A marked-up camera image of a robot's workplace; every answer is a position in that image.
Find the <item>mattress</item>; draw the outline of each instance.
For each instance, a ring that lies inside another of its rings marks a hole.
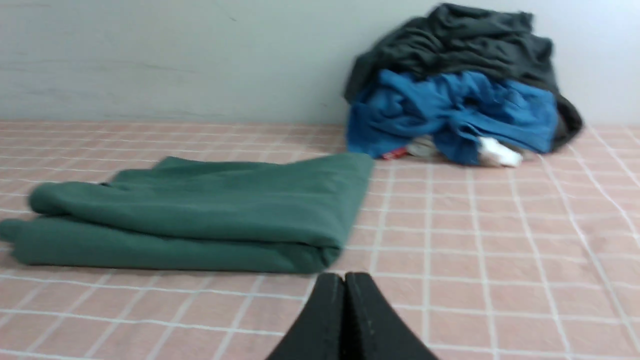
[[[0,217],[42,181],[165,156],[287,163],[338,126],[0,122]],[[640,128],[592,127],[516,169],[379,161],[332,271],[372,273],[443,360],[640,358]],[[24,266],[0,242],[0,359],[265,358],[313,276]]]

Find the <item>red label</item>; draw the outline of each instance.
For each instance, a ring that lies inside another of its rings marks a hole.
[[[396,149],[384,154],[382,158],[384,160],[393,160],[402,158],[404,155],[407,155],[406,147],[401,147],[400,149]]]

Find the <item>grid pattern fabric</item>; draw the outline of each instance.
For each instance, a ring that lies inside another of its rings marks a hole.
[[[287,163],[337,126],[0,122],[0,217],[42,181],[172,155]],[[516,169],[376,164],[332,271],[372,273],[443,360],[640,359],[640,128],[597,127]],[[0,359],[259,360],[313,277],[23,266],[0,242]]]

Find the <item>fabric fold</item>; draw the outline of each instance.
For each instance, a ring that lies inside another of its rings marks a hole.
[[[42,216],[0,234],[31,265],[313,273],[343,249],[373,161],[338,154],[286,165],[166,158],[107,184],[45,183]]]

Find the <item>folded green towel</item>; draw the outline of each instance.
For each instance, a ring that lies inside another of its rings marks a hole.
[[[349,238],[373,160],[338,154],[286,165],[166,158],[110,183],[45,183],[43,216],[0,222],[30,265],[314,273]]]

